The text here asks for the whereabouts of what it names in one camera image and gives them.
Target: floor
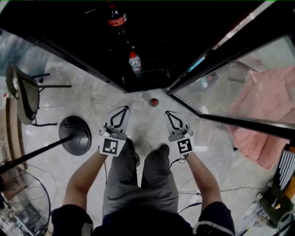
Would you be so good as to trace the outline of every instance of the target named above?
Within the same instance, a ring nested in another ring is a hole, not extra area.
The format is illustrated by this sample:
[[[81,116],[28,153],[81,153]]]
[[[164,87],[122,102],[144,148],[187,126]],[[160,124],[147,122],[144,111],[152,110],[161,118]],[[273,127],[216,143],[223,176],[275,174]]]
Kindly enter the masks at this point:
[[[146,155],[160,143],[168,142],[168,130],[165,123],[166,110],[179,112],[188,118],[195,139],[196,154],[216,177],[222,191],[224,203],[232,212],[236,230],[247,208],[254,201],[258,189],[272,178],[276,166],[267,171],[257,164],[232,151],[232,142],[226,128],[218,123],[200,120],[184,107],[168,97],[162,90],[123,94],[96,77],[73,65],[50,55],[45,72],[46,84],[71,84],[72,88],[48,88],[41,93],[38,123],[57,122],[69,115],[83,118],[92,132],[92,146],[83,156],[72,156],[62,146],[53,148],[28,161],[29,173],[36,176],[46,187],[52,209],[61,206],[66,185],[73,172],[89,158],[98,147],[98,130],[103,125],[105,115],[112,109],[128,105],[131,109],[127,135],[135,142],[136,151],[143,163]],[[159,105],[151,107],[149,101],[157,98]],[[58,126],[34,127],[23,125],[25,153],[32,152],[59,139]],[[178,158],[170,153],[170,160]],[[109,170],[111,158],[106,161]],[[141,180],[143,165],[138,167],[138,179]],[[199,201],[196,198],[198,188],[186,163],[173,164],[171,168],[180,192],[178,209]],[[102,199],[105,187],[105,172],[102,169],[88,195],[88,213],[96,226],[102,221]],[[184,210],[181,215],[191,224],[198,221],[200,206]],[[251,235],[263,235],[266,229],[251,229]]]
[[[231,63],[211,75],[214,74],[217,80],[212,84],[208,82],[207,88],[202,88],[202,78],[179,90],[177,95],[203,113],[230,115],[229,107],[243,88],[248,70],[237,63]]]

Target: red cap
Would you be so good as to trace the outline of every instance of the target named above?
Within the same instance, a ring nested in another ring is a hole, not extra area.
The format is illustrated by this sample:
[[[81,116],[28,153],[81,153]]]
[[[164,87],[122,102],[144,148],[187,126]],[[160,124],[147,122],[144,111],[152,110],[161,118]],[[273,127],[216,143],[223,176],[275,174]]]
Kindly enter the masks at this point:
[[[129,53],[129,57],[130,58],[135,58],[136,57],[136,53],[135,52],[130,52]]]

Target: gray pants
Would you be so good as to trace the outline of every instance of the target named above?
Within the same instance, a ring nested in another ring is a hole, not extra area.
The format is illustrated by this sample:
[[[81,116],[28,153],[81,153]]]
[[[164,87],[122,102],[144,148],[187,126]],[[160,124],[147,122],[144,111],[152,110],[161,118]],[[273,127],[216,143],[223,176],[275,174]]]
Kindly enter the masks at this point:
[[[103,214],[108,215],[130,207],[149,207],[177,213],[178,190],[169,169],[168,157],[153,150],[145,159],[141,188],[137,185],[138,155],[124,146],[112,158],[103,199]]]

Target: water bottle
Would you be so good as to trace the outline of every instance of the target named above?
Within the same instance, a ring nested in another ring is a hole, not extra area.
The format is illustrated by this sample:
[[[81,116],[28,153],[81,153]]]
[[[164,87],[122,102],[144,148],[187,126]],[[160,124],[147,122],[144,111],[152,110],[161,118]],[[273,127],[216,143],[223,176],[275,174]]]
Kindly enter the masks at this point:
[[[140,62],[139,56],[135,52],[130,52],[129,54],[129,64],[137,77],[140,76],[142,71],[142,64]]]

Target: black shoe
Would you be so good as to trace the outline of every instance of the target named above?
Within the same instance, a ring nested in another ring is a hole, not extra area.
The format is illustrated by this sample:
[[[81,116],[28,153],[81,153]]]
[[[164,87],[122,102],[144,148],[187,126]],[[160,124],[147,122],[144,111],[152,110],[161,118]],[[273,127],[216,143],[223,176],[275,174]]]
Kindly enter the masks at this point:
[[[131,139],[129,139],[129,138],[126,139],[126,145],[130,150],[135,151],[134,144]]]
[[[170,160],[169,160],[169,153],[170,153],[170,148],[167,144],[162,144],[158,150],[165,155],[167,158],[168,166],[170,165]]]
[[[169,146],[168,146],[166,143],[162,144],[162,145],[158,148],[158,150],[161,151],[162,153],[164,153],[165,156],[167,156],[167,157],[169,156],[170,148],[169,148]]]

